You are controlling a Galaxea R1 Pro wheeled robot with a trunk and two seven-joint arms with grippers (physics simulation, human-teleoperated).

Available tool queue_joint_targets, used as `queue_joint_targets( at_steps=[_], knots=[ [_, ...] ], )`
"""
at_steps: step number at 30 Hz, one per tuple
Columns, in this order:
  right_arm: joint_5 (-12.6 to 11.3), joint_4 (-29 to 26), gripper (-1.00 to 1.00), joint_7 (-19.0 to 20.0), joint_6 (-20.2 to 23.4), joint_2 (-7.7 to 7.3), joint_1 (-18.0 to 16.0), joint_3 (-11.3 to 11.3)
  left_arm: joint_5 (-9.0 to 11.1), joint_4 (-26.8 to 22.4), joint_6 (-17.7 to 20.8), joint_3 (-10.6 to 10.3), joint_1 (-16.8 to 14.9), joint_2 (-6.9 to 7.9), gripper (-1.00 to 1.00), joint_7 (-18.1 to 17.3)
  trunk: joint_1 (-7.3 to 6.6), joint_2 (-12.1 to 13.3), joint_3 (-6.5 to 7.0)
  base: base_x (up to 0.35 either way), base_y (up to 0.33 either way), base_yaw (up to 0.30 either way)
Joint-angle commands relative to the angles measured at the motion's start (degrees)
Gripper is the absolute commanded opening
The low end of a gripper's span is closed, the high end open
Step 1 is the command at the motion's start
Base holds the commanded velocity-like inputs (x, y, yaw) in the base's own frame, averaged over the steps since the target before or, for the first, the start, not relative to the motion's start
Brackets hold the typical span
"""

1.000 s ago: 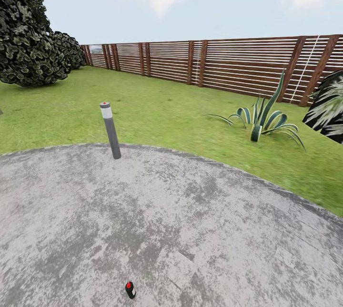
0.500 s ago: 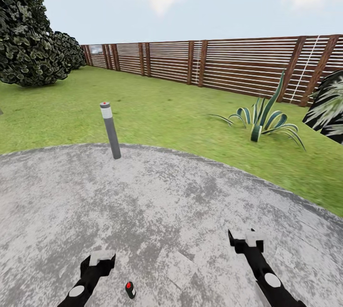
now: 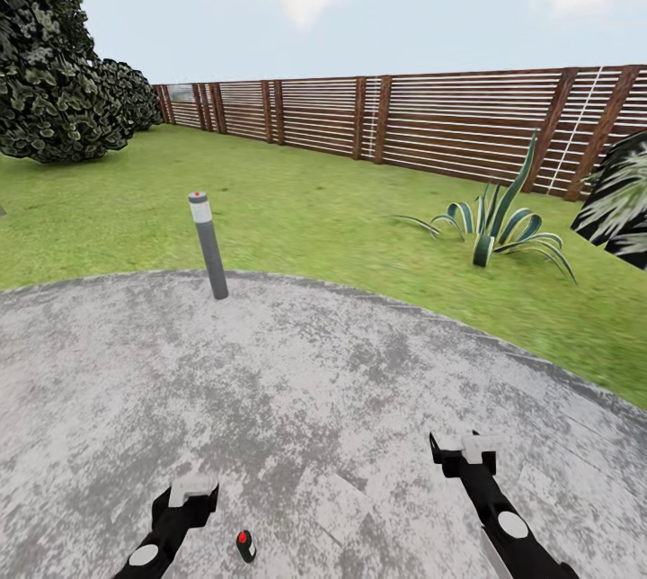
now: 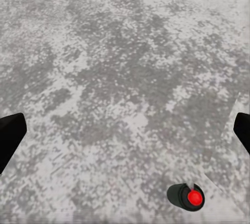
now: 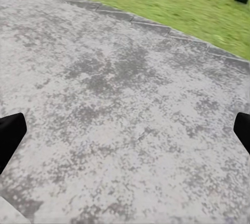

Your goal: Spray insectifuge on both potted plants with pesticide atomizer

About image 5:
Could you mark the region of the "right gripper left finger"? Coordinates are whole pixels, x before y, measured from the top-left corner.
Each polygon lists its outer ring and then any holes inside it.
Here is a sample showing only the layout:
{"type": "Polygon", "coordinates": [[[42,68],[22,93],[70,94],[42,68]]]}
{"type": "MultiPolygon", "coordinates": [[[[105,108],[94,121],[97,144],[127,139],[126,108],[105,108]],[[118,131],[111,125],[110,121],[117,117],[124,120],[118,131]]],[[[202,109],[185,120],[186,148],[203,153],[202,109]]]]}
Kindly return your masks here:
{"type": "Polygon", "coordinates": [[[23,113],[0,118],[0,175],[27,132],[23,113]]]}

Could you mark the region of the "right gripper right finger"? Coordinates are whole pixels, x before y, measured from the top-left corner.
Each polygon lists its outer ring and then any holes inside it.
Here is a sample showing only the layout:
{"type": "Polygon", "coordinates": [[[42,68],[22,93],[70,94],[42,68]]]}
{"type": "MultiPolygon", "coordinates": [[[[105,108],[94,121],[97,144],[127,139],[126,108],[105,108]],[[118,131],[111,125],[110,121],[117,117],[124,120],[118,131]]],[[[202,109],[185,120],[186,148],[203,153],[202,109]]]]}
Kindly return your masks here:
{"type": "Polygon", "coordinates": [[[250,154],[250,115],[238,113],[233,130],[250,154]]]}

